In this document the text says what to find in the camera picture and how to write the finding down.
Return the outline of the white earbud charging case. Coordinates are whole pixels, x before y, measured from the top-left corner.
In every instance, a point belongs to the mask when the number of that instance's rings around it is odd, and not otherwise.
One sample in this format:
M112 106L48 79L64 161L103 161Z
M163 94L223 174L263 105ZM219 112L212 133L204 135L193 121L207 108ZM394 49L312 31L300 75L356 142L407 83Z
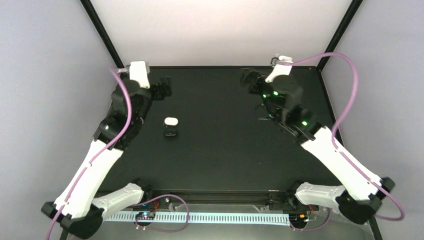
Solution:
M166 117L164 119L164 124L166 126L177 126L179 123L179 120L176 117Z

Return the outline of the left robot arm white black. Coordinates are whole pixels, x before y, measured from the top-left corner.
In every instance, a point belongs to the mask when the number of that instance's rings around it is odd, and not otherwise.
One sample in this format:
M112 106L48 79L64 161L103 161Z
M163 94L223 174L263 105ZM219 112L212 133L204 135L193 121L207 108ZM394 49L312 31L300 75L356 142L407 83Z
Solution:
M55 200L45 202L41 211L59 223L69 234L86 240L102 223L119 211L138 204L145 191L136 181L96 197L112 166L140 133L154 101L172 95L171 78L161 77L149 88L125 77L111 93L107 116L93 135L88 153L65 191Z

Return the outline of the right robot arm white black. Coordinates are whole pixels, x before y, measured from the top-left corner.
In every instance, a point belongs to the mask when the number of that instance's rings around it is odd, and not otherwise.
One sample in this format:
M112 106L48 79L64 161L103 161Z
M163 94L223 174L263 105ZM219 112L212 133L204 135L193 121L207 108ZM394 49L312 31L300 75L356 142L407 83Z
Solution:
M303 88L292 75L263 74L251 68L241 71L240 84L261 98L267 119L294 136L295 141L317 158L340 182L338 186L296 182L286 193L285 204L293 210L316 205L336 210L362 225L382 206L395 187L389 177L379 177L356 160L319 118L302 106Z

